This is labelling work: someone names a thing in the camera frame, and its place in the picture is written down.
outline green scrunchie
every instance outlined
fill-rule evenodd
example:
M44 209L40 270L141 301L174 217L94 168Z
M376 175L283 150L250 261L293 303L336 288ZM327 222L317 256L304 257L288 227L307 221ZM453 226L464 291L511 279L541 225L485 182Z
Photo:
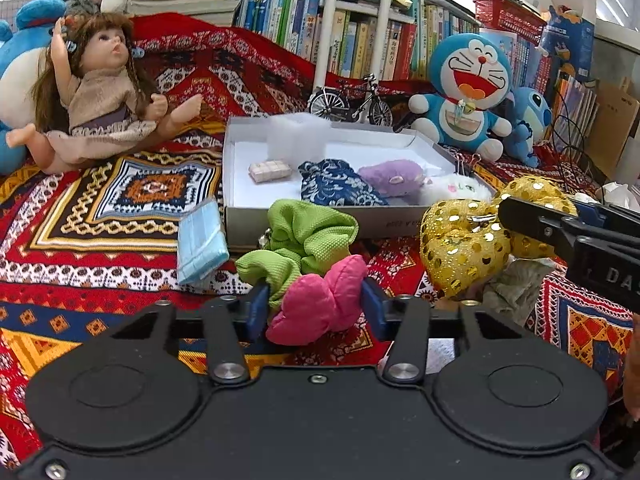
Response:
M324 274L350 255L358 234L356 219L327 206L302 200L276 200L267 213L270 249L300 260L303 274Z
M254 286L265 278L269 284L269 307L279 310L280 303L289 285L300 276L300 265L273 251L257 250L236 260L236 269L240 279Z

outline bicycle wheel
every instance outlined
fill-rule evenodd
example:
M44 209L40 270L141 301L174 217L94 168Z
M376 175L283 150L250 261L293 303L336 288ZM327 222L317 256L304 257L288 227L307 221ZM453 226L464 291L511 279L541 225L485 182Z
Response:
M321 88L309 101L307 107L309 113L323 119L344 119L344 114L349 110L346 99L335 88Z
M394 116L391 108L382 99L376 99L369 107L369 124L376 126L391 126L394 123Z

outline patterned blanket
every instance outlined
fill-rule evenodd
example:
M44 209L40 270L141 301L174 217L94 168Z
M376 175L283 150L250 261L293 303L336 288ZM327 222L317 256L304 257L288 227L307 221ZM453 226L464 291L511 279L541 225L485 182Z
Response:
M204 302L202 291L177 285L178 220L207 197L223 204L226 120L302 110L310 92L312 65L246 30L166 14L138 19L136 33L146 69L172 104L204 95L199 119L154 152L64 175L44 176L26 165L0 184L0 462L9 468L40 447L24 407L34 373L156 300L181 308ZM330 76L328 84L336 83ZM382 91L401 114L402 99L424 89L402 83ZM530 172L509 160L478 171L495 187ZM554 168L540 172L562 180ZM389 294L434 298L416 239L367 240L353 251ZM206 294L247 290L230 262ZM618 385L630 333L626 311L558 272L543 284L529 325L599 371L612 391ZM293 352L263 342L246 352L256 373L263 364L375 364L387 346L361 319ZM182 341L179 356L204 372L203 350L201 341Z

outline doll's mouth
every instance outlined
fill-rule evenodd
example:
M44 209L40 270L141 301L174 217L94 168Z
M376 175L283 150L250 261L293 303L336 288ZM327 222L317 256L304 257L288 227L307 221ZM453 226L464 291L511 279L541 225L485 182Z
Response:
M454 70L453 77L460 91L469 99L480 100L489 97L498 87L482 76L462 70Z

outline blue plush toy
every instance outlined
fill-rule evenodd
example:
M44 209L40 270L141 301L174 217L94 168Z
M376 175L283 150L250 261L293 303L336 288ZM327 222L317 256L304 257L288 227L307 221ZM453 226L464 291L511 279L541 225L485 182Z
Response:
M62 0L33 0L15 15L15 34L0 20L0 174L10 174L24 162L26 148L9 148L6 133L34 122L31 87L44 61L41 54L51 42L49 31L64 13Z
M425 115L413 128L439 144L498 160L502 143L488 133L506 137L511 123L486 110L510 91L511 67L505 54L477 34L449 36L433 51L429 78L438 94L409 99L409 110Z
M533 154L533 142L540 140L551 124L551 110L545 98L532 88L516 88L510 115L513 130L502 140L504 151L530 168L537 168L539 161Z

